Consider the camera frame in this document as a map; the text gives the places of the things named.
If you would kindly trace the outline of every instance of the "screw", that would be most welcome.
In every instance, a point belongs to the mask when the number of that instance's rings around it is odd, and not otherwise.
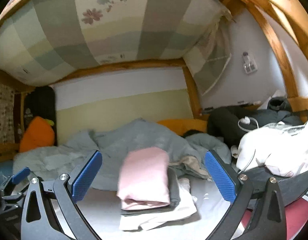
[[[239,178],[240,178],[241,180],[247,180],[247,175],[245,175],[245,174],[240,174]]]
[[[37,183],[38,182],[38,178],[33,178],[32,180],[31,180],[31,183],[32,184],[35,184],[35,183]]]
[[[59,178],[60,178],[60,180],[66,180],[67,177],[68,177],[68,175],[66,173],[63,173],[63,174],[60,175]]]
[[[270,177],[270,182],[271,182],[271,183],[276,183],[277,180],[276,180],[274,177]]]

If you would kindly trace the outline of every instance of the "blue gripper pad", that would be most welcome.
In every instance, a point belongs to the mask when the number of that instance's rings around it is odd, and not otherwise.
[[[19,184],[23,179],[25,179],[29,174],[31,170],[28,167],[25,167],[23,170],[19,171],[12,177],[12,183],[14,185]]]
[[[235,185],[213,154],[209,151],[205,154],[205,167],[212,176],[222,197],[226,201],[233,203],[236,198]]]
[[[97,151],[72,186],[73,202],[81,201],[102,166],[102,154]]]

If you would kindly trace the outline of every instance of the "patterned fabric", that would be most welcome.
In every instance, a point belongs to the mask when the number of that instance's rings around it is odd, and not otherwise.
[[[31,0],[0,28],[0,69],[42,86],[102,64],[180,58],[218,0]]]
[[[0,143],[14,142],[14,91],[0,84]]]
[[[228,25],[215,18],[201,39],[184,56],[199,92],[204,95],[216,84],[230,61]]]

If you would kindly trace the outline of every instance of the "stack of folded clothes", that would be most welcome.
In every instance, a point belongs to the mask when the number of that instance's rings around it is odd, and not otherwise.
[[[129,152],[118,181],[120,230],[150,230],[197,211],[189,180],[178,180],[168,163],[168,154],[156,147]]]

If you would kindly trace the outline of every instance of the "orange pillow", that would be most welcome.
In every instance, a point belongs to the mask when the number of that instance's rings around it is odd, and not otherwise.
[[[53,146],[55,134],[52,127],[42,117],[36,116],[25,131],[19,152],[27,152],[38,147]]]
[[[206,133],[207,122],[199,119],[166,119],[157,122],[164,125],[179,136],[188,130],[198,130]]]

